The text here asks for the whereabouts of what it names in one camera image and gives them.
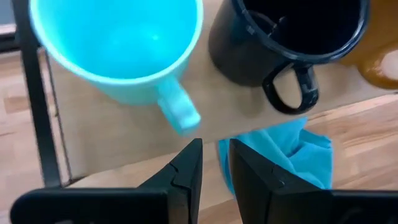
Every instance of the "blue cloth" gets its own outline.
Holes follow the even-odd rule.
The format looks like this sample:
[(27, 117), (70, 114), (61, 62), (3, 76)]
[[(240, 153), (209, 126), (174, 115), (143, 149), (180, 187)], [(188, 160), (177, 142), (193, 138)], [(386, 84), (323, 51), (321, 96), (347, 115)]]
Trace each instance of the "blue cloth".
[[(304, 130), (307, 118), (233, 137), (292, 174), (322, 188), (331, 189), (333, 149), (326, 136)], [(234, 193), (229, 173), (229, 140), (218, 142), (220, 163), (228, 188)]]

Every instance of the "wooden floor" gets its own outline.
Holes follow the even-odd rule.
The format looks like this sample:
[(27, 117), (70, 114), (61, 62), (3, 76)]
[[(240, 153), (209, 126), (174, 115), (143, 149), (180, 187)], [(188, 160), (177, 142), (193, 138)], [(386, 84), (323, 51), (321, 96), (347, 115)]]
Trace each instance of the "wooden floor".
[[(53, 97), (45, 74), (56, 144), (61, 148)], [(41, 187), (29, 99), (18, 55), (0, 55), (0, 224), (12, 202)], [(307, 128), (326, 134), (335, 148), (333, 187), (398, 189), (398, 95), (389, 95), (312, 116)], [(200, 223), (240, 223), (230, 200), (203, 210)]]

